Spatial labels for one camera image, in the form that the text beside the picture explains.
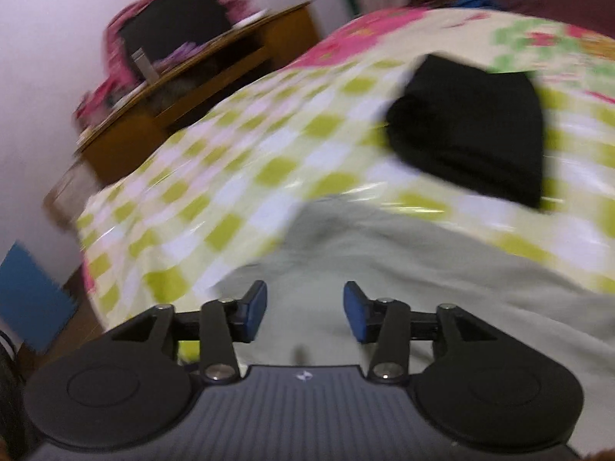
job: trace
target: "wooden desk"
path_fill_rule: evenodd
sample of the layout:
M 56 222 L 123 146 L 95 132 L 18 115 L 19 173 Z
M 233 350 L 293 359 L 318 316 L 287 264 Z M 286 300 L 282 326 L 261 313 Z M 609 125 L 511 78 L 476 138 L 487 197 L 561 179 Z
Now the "wooden desk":
M 207 101 L 219 102 L 241 88 L 242 80 L 254 81 L 284 67 L 318 43 L 308 5 L 303 3 L 223 34 L 114 111 L 81 141 L 76 155 L 87 161 L 105 186 L 132 173 L 177 129 L 191 124 L 185 121 L 191 113 L 199 115 L 199 108 L 212 107 Z M 155 106 L 155 99 L 173 85 L 172 80 L 182 81 L 207 67 L 214 71 L 205 81 L 171 105 Z

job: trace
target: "checkered tablecloth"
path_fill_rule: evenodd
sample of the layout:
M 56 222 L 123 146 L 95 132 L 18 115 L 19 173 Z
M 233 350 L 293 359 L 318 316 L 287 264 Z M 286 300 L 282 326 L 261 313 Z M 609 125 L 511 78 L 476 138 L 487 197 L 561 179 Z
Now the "checkered tablecloth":
M 580 48 L 534 64 L 549 122 L 544 212 L 421 174 L 387 149 L 383 112 L 425 48 L 496 69 L 535 61 L 527 46 L 514 55 L 497 36 L 527 18 L 490 13 L 466 22 L 473 14 L 459 12 L 429 12 L 337 66 L 289 68 L 245 87 L 92 197 L 78 225 L 102 323 L 155 303 L 198 309 L 224 275 L 275 247 L 302 203 L 338 193 L 615 293 L 615 109 L 581 85 L 548 78 L 569 54 L 584 56 Z M 497 59 L 511 54 L 505 64 Z M 606 76 L 608 88 L 613 79 Z

